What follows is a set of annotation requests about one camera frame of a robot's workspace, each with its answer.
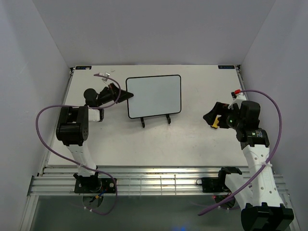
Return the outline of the yellow bone-shaped eraser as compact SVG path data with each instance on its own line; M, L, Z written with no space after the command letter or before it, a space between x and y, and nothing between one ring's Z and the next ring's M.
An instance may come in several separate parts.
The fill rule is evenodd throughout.
M214 123L211 125L211 128L218 129L219 128L219 125L218 125L219 124L219 120L220 120L220 116L217 115Z

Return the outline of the small black-framed whiteboard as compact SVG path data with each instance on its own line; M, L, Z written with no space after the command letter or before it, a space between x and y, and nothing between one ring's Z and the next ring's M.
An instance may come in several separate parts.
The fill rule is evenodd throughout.
M130 119L181 112L180 75L129 77L126 89L133 94L127 102Z

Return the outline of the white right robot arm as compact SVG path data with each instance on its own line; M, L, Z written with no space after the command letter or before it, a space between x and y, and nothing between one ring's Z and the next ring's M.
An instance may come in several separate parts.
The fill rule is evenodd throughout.
M248 163L252 187L244 185L242 173L235 167L223 167L217 184L231 191L241 209L245 231L284 231L294 219L293 210L286 208L278 193L270 162L269 139L259 127L260 105L242 101L232 105L217 102L203 119L209 125L232 128Z

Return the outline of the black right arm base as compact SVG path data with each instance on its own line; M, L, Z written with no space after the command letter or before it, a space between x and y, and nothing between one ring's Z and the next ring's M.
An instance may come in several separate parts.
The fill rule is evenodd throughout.
M203 177L196 180L196 185L202 187L203 193L227 193L230 190L219 180L218 177Z

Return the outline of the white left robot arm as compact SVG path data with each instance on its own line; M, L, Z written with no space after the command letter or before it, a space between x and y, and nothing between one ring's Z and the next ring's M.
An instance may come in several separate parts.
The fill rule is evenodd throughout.
M101 192L103 182L96 172L86 140L89 136L89 123L102 122L104 119L103 104L111 101L121 103L134 96L133 93L119 89L111 83L97 93L89 88L84 91L85 105L79 107L64 106L60 110L56 128L56 138L70 151L73 160L80 163L78 173L74 174L77 181L75 193L85 190L86 193Z

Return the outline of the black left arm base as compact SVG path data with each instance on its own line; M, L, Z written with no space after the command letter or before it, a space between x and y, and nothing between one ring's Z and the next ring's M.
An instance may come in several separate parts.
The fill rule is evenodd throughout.
M111 178L100 178L98 173L89 177L80 176L77 173L73 175L75 178L74 193L115 193L115 183Z

